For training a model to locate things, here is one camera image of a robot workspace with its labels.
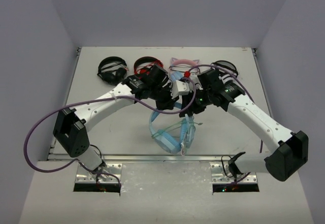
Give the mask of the light blue headphones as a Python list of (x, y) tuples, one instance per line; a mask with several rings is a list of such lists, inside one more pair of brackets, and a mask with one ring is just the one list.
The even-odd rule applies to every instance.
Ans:
[(153, 122), (160, 113), (153, 111), (149, 118), (149, 131), (157, 145), (172, 155), (186, 155), (192, 145), (196, 132), (196, 122), (193, 116), (187, 114), (179, 122), (164, 129), (156, 129)]

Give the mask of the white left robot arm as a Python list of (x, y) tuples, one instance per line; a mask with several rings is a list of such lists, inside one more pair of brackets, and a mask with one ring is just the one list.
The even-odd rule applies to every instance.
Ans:
[(171, 110), (168, 72), (154, 65), (149, 73), (130, 75), (106, 94), (83, 105), (69, 106), (58, 112), (53, 135), (71, 158), (94, 171), (103, 160), (91, 148), (88, 132), (118, 110), (143, 99), (153, 99), (159, 110)]

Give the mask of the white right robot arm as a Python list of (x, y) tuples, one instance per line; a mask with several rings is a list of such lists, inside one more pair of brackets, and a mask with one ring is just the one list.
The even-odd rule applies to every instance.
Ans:
[(266, 145), (266, 154), (240, 152), (228, 161), (234, 178), (248, 172), (269, 173), (279, 181), (286, 181), (308, 161), (309, 138), (303, 131), (294, 132), (275, 121), (234, 82), (223, 83), (217, 69), (198, 75), (201, 88), (190, 85), (182, 95), (180, 117), (204, 112), (214, 105), (239, 119)]

